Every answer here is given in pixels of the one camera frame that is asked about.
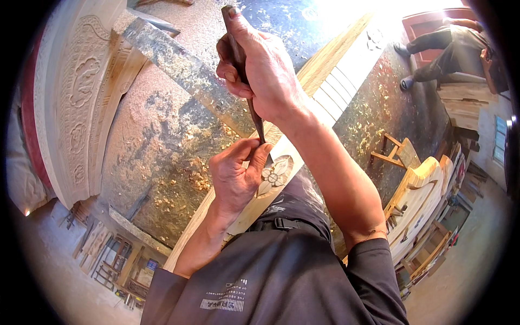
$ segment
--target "window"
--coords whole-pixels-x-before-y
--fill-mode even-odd
[[[495,146],[493,148],[493,159],[504,164],[505,132],[508,129],[505,121],[495,116]]]

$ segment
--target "wooden chair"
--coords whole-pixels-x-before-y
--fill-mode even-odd
[[[385,138],[389,139],[395,144],[395,147],[392,149],[390,154],[385,156],[372,151],[370,153],[372,156],[404,169],[408,169],[408,167],[417,168],[421,165],[421,161],[419,160],[419,157],[417,157],[417,153],[415,152],[415,149],[413,148],[413,145],[408,138],[405,138],[402,142],[399,142],[388,133],[385,133]]]

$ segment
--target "carved flower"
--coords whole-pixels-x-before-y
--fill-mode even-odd
[[[269,192],[273,186],[276,187],[285,184],[287,181],[286,172],[289,167],[292,169],[292,166],[290,166],[291,163],[292,159],[287,156],[287,158],[276,162],[273,166],[264,168],[264,170],[262,170],[263,180],[258,187],[258,195],[260,196]]]

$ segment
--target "shoe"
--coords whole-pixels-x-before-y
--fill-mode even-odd
[[[411,86],[413,86],[413,84],[413,78],[409,75],[408,77],[401,79],[401,81],[399,82],[399,87],[403,92],[406,92],[411,88]]]
[[[408,50],[406,49],[406,46],[398,42],[394,43],[394,50],[395,52],[397,52],[397,54],[401,55],[404,58],[409,58],[411,55],[410,52],[408,52]]]

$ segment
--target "man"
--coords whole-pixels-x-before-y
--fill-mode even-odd
[[[348,266],[331,248],[327,216],[303,172],[221,250],[272,147],[241,139],[210,159],[215,200],[174,272],[155,271],[141,324],[407,324],[374,184],[313,114],[281,39],[253,29],[236,8],[229,15],[250,87],[230,64],[227,34],[217,44],[217,74],[295,145],[343,232]]]
[[[394,44],[403,57],[427,49],[442,49],[428,65],[414,71],[413,75],[401,80],[401,90],[406,91],[415,82],[437,80],[441,76],[464,72],[486,78],[492,94],[508,89],[504,70],[489,42],[483,26],[470,19],[444,18],[443,26],[432,33],[420,35],[406,46]]]

